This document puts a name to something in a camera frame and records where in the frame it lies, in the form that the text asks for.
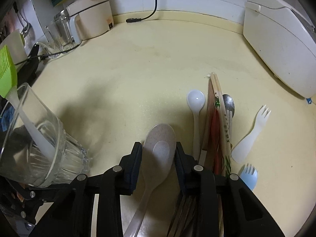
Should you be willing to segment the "speckled beige large spoon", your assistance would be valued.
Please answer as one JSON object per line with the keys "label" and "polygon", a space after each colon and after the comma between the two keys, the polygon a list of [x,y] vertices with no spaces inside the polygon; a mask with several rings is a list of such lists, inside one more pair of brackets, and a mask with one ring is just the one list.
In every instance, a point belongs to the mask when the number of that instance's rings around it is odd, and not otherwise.
{"label": "speckled beige large spoon", "polygon": [[137,236],[144,219],[150,196],[167,178],[176,150],[176,134],[168,124],[157,124],[147,134],[142,149],[142,174],[145,190],[124,236]]}

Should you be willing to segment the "blue cloth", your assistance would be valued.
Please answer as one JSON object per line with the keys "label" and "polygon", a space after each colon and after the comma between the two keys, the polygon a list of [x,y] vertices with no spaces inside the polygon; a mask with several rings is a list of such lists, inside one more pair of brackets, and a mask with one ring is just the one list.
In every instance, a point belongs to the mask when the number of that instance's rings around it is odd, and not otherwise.
{"label": "blue cloth", "polygon": [[1,115],[1,131],[6,132],[12,122],[15,109],[12,106],[7,107],[3,110]]}

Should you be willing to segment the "blue plastic spork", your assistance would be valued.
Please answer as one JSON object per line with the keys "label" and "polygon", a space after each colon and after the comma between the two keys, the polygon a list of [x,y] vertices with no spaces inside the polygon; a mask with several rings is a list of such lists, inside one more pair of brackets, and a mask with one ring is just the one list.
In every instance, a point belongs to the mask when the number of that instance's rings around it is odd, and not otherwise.
{"label": "blue plastic spork", "polygon": [[258,171],[253,165],[247,164],[242,170],[240,178],[250,190],[254,190],[258,181]]}

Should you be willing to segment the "red handled utensil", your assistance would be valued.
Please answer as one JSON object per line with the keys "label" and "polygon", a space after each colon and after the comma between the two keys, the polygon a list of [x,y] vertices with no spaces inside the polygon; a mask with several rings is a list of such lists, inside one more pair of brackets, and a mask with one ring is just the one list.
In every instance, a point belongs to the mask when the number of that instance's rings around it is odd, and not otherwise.
{"label": "red handled utensil", "polygon": [[[215,158],[214,158],[214,174],[220,176],[222,173],[222,159],[221,153],[218,151],[220,146],[220,119],[217,109],[214,110],[214,116],[212,119],[212,134],[213,144],[215,148]],[[219,221],[219,236],[222,236],[222,208],[220,196],[217,196],[218,200],[218,221]]]}

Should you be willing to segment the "disposable chopsticks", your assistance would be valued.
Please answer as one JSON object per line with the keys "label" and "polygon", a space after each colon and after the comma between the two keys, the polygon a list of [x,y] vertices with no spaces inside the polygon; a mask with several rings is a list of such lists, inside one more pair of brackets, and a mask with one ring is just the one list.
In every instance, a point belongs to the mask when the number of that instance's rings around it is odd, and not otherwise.
{"label": "disposable chopsticks", "polygon": [[221,174],[223,176],[228,176],[231,173],[231,143],[229,125],[220,82],[217,74],[214,72],[211,73],[211,82],[215,95],[215,108],[218,111],[220,119],[220,148],[222,151],[222,155],[220,156],[222,159]]}

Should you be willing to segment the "clear glass tumbler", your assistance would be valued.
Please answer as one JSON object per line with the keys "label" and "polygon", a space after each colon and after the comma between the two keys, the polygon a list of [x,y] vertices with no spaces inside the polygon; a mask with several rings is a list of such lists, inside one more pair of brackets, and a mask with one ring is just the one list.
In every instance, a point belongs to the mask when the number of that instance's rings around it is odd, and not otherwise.
{"label": "clear glass tumbler", "polygon": [[17,89],[20,105],[29,120],[55,148],[52,161],[41,152],[15,110],[6,132],[1,131],[1,176],[45,188],[70,183],[89,172],[86,149],[64,130],[61,120],[37,97],[29,84]]}

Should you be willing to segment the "black electric griddle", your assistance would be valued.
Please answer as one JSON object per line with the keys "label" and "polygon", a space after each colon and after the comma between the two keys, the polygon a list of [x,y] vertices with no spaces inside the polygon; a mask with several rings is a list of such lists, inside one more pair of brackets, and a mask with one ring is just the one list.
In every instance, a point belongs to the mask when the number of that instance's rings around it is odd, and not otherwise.
{"label": "black electric griddle", "polygon": [[20,87],[23,83],[29,85],[35,80],[35,71],[39,65],[39,45],[33,45],[31,49],[30,57],[20,62],[22,67],[17,71],[13,65],[13,57],[11,56],[9,47],[4,45],[1,48],[1,110],[5,106],[6,91],[9,91],[11,87]]}

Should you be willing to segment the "white plastic spork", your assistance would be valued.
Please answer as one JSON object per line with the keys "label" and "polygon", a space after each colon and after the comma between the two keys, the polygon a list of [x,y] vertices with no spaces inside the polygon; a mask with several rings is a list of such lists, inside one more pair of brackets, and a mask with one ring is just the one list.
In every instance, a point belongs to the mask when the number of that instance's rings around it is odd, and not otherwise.
{"label": "white plastic spork", "polygon": [[262,106],[258,111],[252,130],[233,148],[231,152],[231,157],[235,162],[242,163],[246,159],[254,142],[265,127],[270,114],[271,110],[269,110],[266,105]]}

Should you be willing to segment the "white cutting board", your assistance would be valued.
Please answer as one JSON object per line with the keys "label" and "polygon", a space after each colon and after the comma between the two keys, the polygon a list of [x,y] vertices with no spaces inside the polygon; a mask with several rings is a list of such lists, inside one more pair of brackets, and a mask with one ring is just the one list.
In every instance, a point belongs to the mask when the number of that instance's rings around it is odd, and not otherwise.
{"label": "white cutting board", "polygon": [[0,48],[2,49],[4,45],[7,45],[15,65],[27,59],[24,39],[18,29],[14,30],[11,34],[9,34],[9,36],[4,39],[4,41],[0,45]]}

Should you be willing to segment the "metal spoon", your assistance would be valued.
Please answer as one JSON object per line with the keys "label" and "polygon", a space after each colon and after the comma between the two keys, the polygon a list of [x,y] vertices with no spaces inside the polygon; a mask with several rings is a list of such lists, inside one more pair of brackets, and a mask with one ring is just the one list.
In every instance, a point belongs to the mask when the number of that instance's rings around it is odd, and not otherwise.
{"label": "metal spoon", "polygon": [[223,94],[224,106],[226,108],[228,125],[229,125],[229,134],[232,133],[232,118],[235,114],[235,104],[232,97],[228,94]]}

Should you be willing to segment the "wooden handled fork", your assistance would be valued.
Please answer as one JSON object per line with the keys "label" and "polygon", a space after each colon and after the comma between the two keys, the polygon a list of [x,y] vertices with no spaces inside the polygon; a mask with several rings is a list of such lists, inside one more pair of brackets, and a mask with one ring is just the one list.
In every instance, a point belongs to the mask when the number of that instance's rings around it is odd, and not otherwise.
{"label": "wooden handled fork", "polygon": [[[214,156],[207,149],[211,145],[210,133],[211,133],[211,123],[215,110],[215,95],[211,79],[208,82],[208,99],[207,99],[207,113],[206,113],[206,123],[204,130],[204,137],[202,139],[201,151],[199,155],[199,160],[197,164],[203,166],[207,169],[212,169],[214,163]],[[193,212],[194,212],[194,202],[195,200],[189,194],[186,194],[181,190],[179,192],[174,214],[170,221],[170,225],[166,236],[189,236],[193,228],[188,229],[189,224],[192,223]]]}

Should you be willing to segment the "glass jar with metal lid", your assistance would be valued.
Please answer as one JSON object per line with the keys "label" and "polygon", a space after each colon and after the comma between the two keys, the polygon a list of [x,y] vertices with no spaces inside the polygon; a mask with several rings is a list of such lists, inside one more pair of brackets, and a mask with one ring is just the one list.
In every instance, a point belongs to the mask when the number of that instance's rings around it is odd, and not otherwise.
{"label": "glass jar with metal lid", "polygon": [[66,9],[54,16],[46,27],[48,36],[60,51],[67,51],[74,47],[73,38],[69,29],[70,17]]}

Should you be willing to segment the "white rice cooker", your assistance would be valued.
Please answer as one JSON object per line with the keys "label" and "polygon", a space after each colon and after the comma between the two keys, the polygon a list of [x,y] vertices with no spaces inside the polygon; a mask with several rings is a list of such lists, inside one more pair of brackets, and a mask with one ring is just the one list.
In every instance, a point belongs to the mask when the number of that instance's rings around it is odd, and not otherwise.
{"label": "white rice cooker", "polygon": [[243,35],[284,84],[315,95],[315,26],[298,10],[283,0],[247,0]]}

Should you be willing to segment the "beige electric cooker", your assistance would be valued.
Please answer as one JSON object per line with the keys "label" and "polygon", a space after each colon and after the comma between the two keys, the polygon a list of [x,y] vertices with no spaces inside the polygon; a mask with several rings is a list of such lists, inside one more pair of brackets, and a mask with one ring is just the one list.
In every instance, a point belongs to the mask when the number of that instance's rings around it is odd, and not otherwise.
{"label": "beige electric cooker", "polygon": [[114,27],[109,0],[74,0],[66,9],[76,44],[98,37]]}

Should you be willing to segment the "small white plastic spoon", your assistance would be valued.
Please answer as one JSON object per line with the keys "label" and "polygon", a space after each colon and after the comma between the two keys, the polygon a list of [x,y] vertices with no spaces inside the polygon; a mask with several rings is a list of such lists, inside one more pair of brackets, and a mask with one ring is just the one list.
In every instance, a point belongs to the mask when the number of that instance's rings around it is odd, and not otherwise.
{"label": "small white plastic spoon", "polygon": [[205,105],[205,96],[204,94],[197,90],[193,89],[187,94],[187,104],[193,114],[193,146],[192,146],[192,155],[196,161],[200,157],[200,133],[199,133],[199,113]]}

